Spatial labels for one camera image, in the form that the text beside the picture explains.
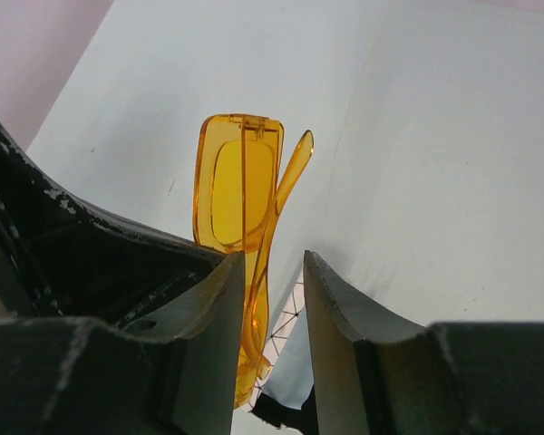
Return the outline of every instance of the white backdrop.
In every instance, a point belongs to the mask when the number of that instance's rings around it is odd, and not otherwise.
[[[30,156],[191,238],[199,127],[284,122],[316,151],[277,229],[418,323],[544,319],[544,14],[469,0],[115,0]]]

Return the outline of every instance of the curved black edge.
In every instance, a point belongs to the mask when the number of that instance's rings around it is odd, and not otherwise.
[[[80,317],[0,319],[0,433],[228,435],[244,257],[222,262],[173,316],[177,337],[141,338]]]
[[[306,251],[304,269],[305,280],[308,272],[308,288],[316,290],[333,322],[349,340],[395,343],[423,332],[421,325],[388,310],[348,284],[319,254]]]
[[[305,253],[320,433],[544,433],[544,323],[424,329]]]
[[[134,306],[139,315],[157,309],[223,258],[76,198],[0,123],[0,297],[8,311],[126,322]]]
[[[141,338],[187,337],[196,334],[201,327],[198,322],[208,322],[213,305],[224,296],[219,286],[225,287],[228,285],[227,279],[236,276],[234,269],[243,264],[243,256],[243,253],[231,253],[203,281],[161,308],[127,324],[122,328],[123,331]],[[198,310],[206,315],[198,315]]]

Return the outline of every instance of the sunglasses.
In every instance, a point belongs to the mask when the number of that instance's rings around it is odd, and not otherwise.
[[[278,184],[284,127],[245,114],[207,118],[199,134],[193,196],[197,244],[230,253],[244,251],[246,293],[238,358],[235,407],[246,403],[270,362],[263,355],[268,329],[267,270],[282,208],[314,148],[307,130]]]

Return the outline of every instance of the pink wall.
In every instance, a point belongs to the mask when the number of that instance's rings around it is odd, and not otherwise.
[[[112,0],[0,0],[0,120],[27,148]]]

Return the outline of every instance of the transparent orange plastic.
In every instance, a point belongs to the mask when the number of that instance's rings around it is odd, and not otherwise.
[[[221,252],[244,251],[246,293],[235,406],[251,397],[264,379],[268,329],[267,267],[282,208],[310,160],[312,132],[298,142],[277,186],[284,127],[259,116],[216,115],[199,134],[193,198],[196,243]]]

